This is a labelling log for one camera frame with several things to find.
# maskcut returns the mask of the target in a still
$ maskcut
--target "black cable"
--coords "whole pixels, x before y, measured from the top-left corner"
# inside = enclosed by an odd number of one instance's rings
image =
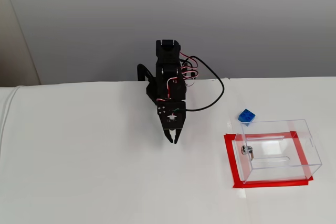
[[[222,85],[222,92],[220,93],[220,95],[219,95],[219,97],[213,102],[213,103],[211,103],[210,105],[208,105],[208,106],[205,106],[205,107],[203,107],[203,108],[199,108],[199,109],[193,109],[193,110],[190,110],[190,109],[185,109],[185,111],[191,111],[191,112],[195,112],[195,111],[201,111],[201,110],[205,110],[205,109],[207,109],[207,108],[210,108],[212,105],[214,105],[216,102],[218,102],[219,101],[219,99],[223,96],[223,94],[224,94],[224,90],[225,90],[225,87],[224,87],[224,84],[223,84],[223,82],[222,82],[222,80],[219,78],[219,76],[204,62],[204,61],[202,61],[199,57],[197,57],[197,56],[190,56],[190,58],[195,58],[195,59],[197,59],[198,61],[200,61],[208,70],[210,70],[210,72],[219,80],[219,82],[221,83],[221,85]]]
[[[189,59],[185,59],[185,60],[182,60],[180,59],[180,62],[182,62],[181,66],[184,67],[185,65],[188,66],[188,64],[190,64],[190,67],[193,68],[194,66],[191,64],[191,62],[189,61]]]

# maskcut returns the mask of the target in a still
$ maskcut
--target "screw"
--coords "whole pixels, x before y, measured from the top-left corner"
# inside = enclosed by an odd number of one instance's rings
[[[246,155],[247,154],[246,147],[247,147],[248,152],[251,154],[251,161],[252,161],[254,159],[254,154],[253,154],[253,148],[251,146],[243,145],[241,148],[241,152],[243,155]]]

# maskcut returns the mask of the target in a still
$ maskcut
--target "white table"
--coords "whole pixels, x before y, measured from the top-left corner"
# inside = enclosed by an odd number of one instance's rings
[[[336,78],[225,79],[215,106],[187,114],[177,145],[146,85],[20,88],[3,137],[0,223],[334,223]],[[220,88],[197,81],[187,107]],[[257,121],[307,120],[323,162],[309,186],[232,189],[223,135],[244,106]]]

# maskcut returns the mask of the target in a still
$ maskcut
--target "red wire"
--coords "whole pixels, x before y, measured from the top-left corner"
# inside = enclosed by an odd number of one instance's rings
[[[182,53],[182,52],[180,52],[180,55],[182,55],[182,56],[184,56],[184,57],[188,58],[189,60],[192,60],[193,62],[195,62],[195,63],[196,63],[196,67],[195,67],[195,68],[193,68],[193,69],[196,69],[196,68],[198,68],[198,63],[197,63],[197,61],[196,61],[196,60],[194,60],[193,58],[189,57],[188,55],[185,55],[185,54],[184,54],[184,53]]]

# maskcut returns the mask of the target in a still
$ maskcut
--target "white wire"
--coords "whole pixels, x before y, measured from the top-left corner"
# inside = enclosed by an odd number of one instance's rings
[[[11,103],[12,103],[13,97],[15,96],[16,91],[21,87],[23,87],[23,86],[15,87],[9,93],[9,95],[7,96],[7,98],[4,102],[4,107],[3,107],[3,111],[2,111],[2,114],[1,114],[1,120],[0,120],[0,125],[1,125],[1,128],[0,128],[0,156],[1,156],[2,137],[4,135],[4,129],[5,129],[5,124],[6,124],[6,120],[7,120],[7,117],[8,117],[9,109],[11,107]]]
[[[195,79],[194,79],[194,78],[192,78],[192,77],[188,77],[188,78],[185,78],[185,79],[193,79],[193,83],[192,83],[191,85],[186,85],[187,87],[191,87],[192,85],[195,84]]]
[[[167,90],[168,90],[168,99],[170,98],[170,90],[169,90],[169,85],[168,85],[168,82],[172,79],[177,79],[177,77],[172,77],[172,78],[169,78],[168,81],[167,81]]]

